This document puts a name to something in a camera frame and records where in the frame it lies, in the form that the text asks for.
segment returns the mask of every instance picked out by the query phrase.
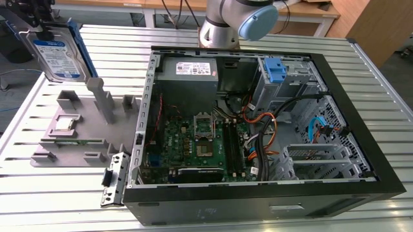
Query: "hard drive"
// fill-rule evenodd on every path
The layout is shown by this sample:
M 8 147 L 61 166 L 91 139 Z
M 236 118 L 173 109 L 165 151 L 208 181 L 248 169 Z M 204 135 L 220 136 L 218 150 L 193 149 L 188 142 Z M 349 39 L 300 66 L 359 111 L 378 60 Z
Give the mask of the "hard drive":
M 46 79 L 52 82 L 87 82 L 91 77 L 97 77 L 76 23 L 69 20 L 67 23 L 46 23 L 45 26 L 53 35 L 50 41 L 41 40 L 36 32 L 22 31 L 18 34 Z

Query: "power supply label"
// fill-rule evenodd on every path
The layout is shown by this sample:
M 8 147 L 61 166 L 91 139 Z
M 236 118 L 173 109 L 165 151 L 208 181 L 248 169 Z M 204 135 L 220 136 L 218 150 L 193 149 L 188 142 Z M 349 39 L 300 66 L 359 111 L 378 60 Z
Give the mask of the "power supply label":
M 208 63 L 179 62 L 176 63 L 177 75 L 211 75 Z
M 52 73 L 59 77 L 79 78 L 80 72 L 72 59 L 73 54 L 64 42 L 33 40 Z

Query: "side panel latch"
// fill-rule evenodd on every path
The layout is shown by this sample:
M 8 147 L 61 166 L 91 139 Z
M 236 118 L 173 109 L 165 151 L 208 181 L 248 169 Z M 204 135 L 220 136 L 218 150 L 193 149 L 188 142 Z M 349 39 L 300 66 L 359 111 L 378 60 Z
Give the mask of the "side panel latch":
M 121 207 L 121 195 L 127 178 L 129 154 L 120 152 L 112 156 L 111 165 L 103 173 L 101 185 L 104 186 L 100 207 Z

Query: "slotted metal worktable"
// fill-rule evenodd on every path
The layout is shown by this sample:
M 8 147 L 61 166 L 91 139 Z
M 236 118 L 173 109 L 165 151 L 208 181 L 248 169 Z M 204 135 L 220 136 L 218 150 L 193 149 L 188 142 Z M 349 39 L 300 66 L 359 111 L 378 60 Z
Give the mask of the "slotted metal worktable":
M 97 74 L 104 79 L 104 89 L 113 97 L 141 95 L 151 45 L 198 45 L 193 30 L 84 25 L 80 32 Z M 345 39 L 267 36 L 259 42 L 240 40 L 240 48 L 324 55 L 407 192 L 334 218 L 202 224 L 156 230 L 413 231 L 413 114 L 358 45 Z M 49 83 L 41 76 L 0 139 L 0 231 L 144 229 L 127 208 L 99 208 L 103 168 L 29 165 L 63 89 L 91 95 L 84 84 Z

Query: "motherboard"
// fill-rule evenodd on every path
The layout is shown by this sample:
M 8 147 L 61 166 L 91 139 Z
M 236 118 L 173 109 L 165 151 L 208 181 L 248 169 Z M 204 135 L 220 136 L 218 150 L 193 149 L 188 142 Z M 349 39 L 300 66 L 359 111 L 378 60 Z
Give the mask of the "motherboard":
M 207 114 L 191 120 L 167 121 L 161 149 L 147 149 L 148 167 L 141 169 L 144 182 L 248 181 L 242 148 L 246 135 L 244 123 L 212 120 Z

